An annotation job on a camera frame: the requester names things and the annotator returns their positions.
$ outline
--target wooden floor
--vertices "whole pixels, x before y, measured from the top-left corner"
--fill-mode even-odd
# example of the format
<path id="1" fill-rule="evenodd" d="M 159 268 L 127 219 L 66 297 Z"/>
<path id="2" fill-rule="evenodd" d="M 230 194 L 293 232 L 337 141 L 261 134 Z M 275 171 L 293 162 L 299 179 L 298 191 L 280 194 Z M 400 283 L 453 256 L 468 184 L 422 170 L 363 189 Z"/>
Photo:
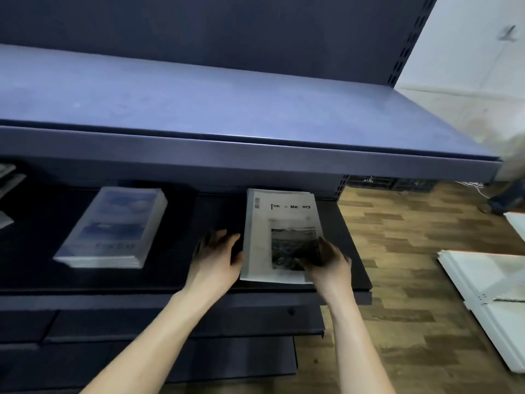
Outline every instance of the wooden floor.
<path id="1" fill-rule="evenodd" d="M 361 307 L 397 394 L 525 394 L 436 261 L 441 249 L 525 254 L 507 221 L 482 214 L 475 189 L 442 183 L 431 194 L 347 188 L 340 209 L 370 275 Z M 297 375 L 192 384 L 165 392 L 338 393 L 330 316 L 326 335 L 297 337 Z"/>

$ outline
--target wall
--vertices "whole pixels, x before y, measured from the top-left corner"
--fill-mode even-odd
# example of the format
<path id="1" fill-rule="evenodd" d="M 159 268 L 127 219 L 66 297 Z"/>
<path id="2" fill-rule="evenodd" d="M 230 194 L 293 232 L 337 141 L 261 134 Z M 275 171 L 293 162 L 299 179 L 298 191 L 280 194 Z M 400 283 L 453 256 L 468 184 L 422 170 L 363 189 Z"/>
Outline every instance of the wall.
<path id="1" fill-rule="evenodd" d="M 395 87 L 501 156 L 502 181 L 525 175 L 524 28 L 525 0 L 437 0 Z"/>

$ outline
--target right hand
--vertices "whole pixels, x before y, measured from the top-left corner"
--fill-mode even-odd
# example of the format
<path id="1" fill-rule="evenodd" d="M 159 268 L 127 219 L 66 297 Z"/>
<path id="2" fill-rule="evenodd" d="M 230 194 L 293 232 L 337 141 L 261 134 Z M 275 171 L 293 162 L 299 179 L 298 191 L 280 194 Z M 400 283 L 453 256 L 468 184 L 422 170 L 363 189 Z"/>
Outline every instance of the right hand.
<path id="1" fill-rule="evenodd" d="M 301 264 L 315 285 L 318 293 L 325 299 L 328 306 L 334 306 L 348 295 L 353 299 L 352 261 L 339 248 L 324 238 L 319 238 L 319 251 L 322 266 L 302 260 Z"/>

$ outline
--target black crate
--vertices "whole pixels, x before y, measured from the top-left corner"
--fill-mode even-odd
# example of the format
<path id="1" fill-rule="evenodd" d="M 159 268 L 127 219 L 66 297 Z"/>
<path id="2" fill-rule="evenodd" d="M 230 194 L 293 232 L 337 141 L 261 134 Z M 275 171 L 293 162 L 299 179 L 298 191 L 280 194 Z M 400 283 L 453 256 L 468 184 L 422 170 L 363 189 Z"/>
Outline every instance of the black crate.
<path id="1" fill-rule="evenodd" d="M 436 179 L 398 178 L 392 186 L 392 191 L 409 191 L 429 193 L 437 184 Z"/>
<path id="2" fill-rule="evenodd" d="M 366 175 L 349 175 L 346 185 L 356 188 L 391 189 L 395 184 L 395 178 L 371 177 Z"/>

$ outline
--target white wire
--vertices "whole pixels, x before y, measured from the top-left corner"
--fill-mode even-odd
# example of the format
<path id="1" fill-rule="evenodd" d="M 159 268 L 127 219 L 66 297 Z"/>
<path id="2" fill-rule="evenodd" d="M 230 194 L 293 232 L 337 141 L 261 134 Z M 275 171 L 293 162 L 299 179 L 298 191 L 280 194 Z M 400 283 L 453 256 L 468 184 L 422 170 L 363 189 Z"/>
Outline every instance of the white wire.
<path id="1" fill-rule="evenodd" d="M 465 186 L 471 186 L 476 189 L 476 191 L 479 192 L 481 196 L 483 196 L 486 199 L 489 199 L 487 195 L 481 192 L 481 190 L 484 188 L 483 184 L 480 182 L 465 182 L 465 181 L 456 181 L 458 184 L 465 185 Z"/>

